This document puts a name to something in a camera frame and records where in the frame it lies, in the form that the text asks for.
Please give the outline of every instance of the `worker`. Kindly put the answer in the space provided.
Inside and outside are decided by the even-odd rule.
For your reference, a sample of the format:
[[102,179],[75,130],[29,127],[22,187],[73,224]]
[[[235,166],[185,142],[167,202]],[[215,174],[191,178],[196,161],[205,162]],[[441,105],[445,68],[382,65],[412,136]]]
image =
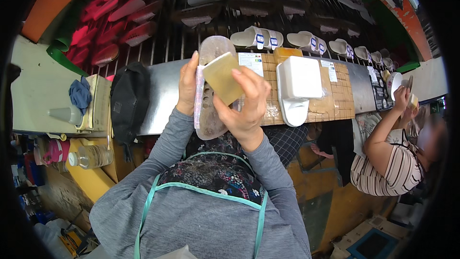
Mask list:
[[293,182],[259,125],[270,93],[262,77],[233,69],[246,95],[241,112],[213,98],[231,135],[180,161],[194,131],[198,57],[180,71],[178,103],[149,158],[91,209],[94,233],[113,259],[186,245],[198,259],[311,258]]
[[[364,123],[358,129],[352,119],[323,123],[317,144],[312,144],[311,149],[318,155],[334,158],[334,146],[343,185],[351,182],[361,192],[375,196],[409,192],[440,164],[447,146],[446,124],[438,114],[429,117],[417,145],[406,140],[407,123],[419,110],[418,104],[413,109],[408,107],[409,95],[410,90],[400,86],[394,92],[393,109],[383,119],[377,116],[376,120],[370,113],[363,115],[359,121]],[[391,130],[401,115],[398,129]],[[357,145],[357,139],[369,131],[365,142]]]

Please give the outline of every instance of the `rag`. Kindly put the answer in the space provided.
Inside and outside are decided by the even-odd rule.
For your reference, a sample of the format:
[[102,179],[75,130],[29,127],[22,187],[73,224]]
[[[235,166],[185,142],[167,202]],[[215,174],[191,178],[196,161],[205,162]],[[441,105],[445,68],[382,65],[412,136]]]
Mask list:
[[88,108],[89,103],[92,101],[92,96],[89,93],[89,83],[83,76],[81,80],[78,81],[75,79],[69,88],[70,101],[73,105],[77,106],[80,109],[81,115],[84,116],[86,108]]

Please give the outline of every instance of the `sleeve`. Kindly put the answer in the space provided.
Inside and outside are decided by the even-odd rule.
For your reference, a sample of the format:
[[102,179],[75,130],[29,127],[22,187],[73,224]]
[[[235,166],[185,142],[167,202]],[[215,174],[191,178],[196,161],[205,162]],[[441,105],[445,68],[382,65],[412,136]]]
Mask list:
[[310,243],[305,224],[300,213],[294,184],[280,161],[266,135],[259,147],[252,152],[245,152],[257,179],[267,189],[271,202],[279,210],[280,216],[291,225],[294,236],[307,254]]
[[405,147],[394,146],[385,172],[388,189],[398,194],[406,193],[413,187],[412,174],[418,170],[417,159]]
[[193,118],[174,109],[149,158],[92,207],[91,226],[111,258],[132,257],[153,176],[180,160],[193,130]]

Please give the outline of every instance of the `bowl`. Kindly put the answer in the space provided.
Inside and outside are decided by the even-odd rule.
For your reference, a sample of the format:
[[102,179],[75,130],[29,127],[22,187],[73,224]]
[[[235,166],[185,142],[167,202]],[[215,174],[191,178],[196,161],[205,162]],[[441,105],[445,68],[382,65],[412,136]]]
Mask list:
[[393,101],[395,100],[394,92],[396,91],[396,89],[398,89],[398,87],[401,86],[402,81],[403,76],[399,72],[393,72],[392,74],[390,74],[386,81],[386,90],[388,91],[388,94],[391,96],[391,99]]

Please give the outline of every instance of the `floor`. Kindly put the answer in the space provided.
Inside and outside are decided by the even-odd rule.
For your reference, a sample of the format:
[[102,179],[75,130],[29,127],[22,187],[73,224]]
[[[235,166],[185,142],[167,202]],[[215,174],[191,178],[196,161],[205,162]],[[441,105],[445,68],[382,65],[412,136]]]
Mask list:
[[[318,159],[309,147],[302,147],[299,154],[304,166]],[[312,170],[334,166],[333,159],[325,159],[321,166],[317,165]],[[346,234],[371,214],[387,217],[396,204],[396,197],[371,196],[359,192],[351,184],[339,187],[334,171],[303,174],[297,159],[291,162],[287,171],[303,211],[312,253],[330,250],[332,239]],[[322,206],[305,208],[306,203]]]
[[[309,147],[302,147],[299,154],[304,165],[318,158]],[[317,165],[313,170],[328,167],[334,167],[333,159],[325,159],[321,166]],[[84,231],[89,230],[88,212],[93,205],[91,200],[71,179],[52,167],[45,170],[46,184],[39,187],[45,208],[69,221],[83,209],[75,224]],[[334,171],[303,174],[296,158],[287,171],[297,191],[312,253],[330,250],[332,239],[346,234],[372,213],[387,217],[396,203],[395,197],[364,194],[351,184],[339,187]]]

